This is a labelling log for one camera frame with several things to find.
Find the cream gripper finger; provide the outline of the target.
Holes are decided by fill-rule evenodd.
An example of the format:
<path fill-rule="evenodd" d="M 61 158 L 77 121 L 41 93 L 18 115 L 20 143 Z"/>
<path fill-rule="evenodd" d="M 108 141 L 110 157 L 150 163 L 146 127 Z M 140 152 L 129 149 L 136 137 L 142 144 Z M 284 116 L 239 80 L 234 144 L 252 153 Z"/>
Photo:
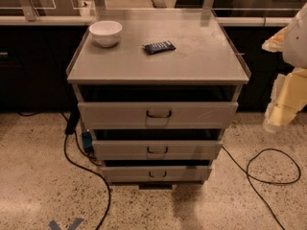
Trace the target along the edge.
<path fill-rule="evenodd" d="M 295 68 L 288 75 L 278 74 L 273 83 L 263 128 L 277 132 L 289 125 L 307 105 L 307 70 Z"/>
<path fill-rule="evenodd" d="M 284 37 L 287 27 L 282 28 L 262 44 L 262 49 L 268 52 L 282 52 L 284 47 Z"/>

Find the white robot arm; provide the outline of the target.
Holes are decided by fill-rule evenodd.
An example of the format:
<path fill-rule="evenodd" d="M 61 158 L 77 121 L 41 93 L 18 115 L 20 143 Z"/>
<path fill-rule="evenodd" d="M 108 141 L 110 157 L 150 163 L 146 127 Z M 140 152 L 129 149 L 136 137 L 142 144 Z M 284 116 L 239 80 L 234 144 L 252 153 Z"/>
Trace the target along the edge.
<path fill-rule="evenodd" d="M 294 67 L 290 74 L 277 75 L 265 112 L 263 128 L 277 132 L 307 105 L 307 4 L 285 28 L 267 39 L 262 49 L 281 52 L 283 60 Z"/>

